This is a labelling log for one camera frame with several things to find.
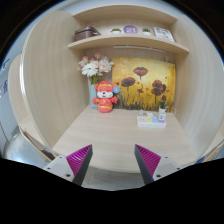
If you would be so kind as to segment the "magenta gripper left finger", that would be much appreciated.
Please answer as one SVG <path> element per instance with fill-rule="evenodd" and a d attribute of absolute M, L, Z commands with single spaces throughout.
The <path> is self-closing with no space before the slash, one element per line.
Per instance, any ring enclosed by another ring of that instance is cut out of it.
<path fill-rule="evenodd" d="M 59 155 L 44 170 L 81 186 L 92 155 L 92 145 L 88 145 L 68 156 Z"/>

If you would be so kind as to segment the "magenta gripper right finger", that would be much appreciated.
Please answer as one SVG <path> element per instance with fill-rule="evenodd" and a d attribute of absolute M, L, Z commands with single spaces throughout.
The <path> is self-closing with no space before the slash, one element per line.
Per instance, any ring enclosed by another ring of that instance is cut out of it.
<path fill-rule="evenodd" d="M 135 145 L 134 154 L 145 185 L 180 170 L 168 156 L 161 157 L 140 145 Z"/>

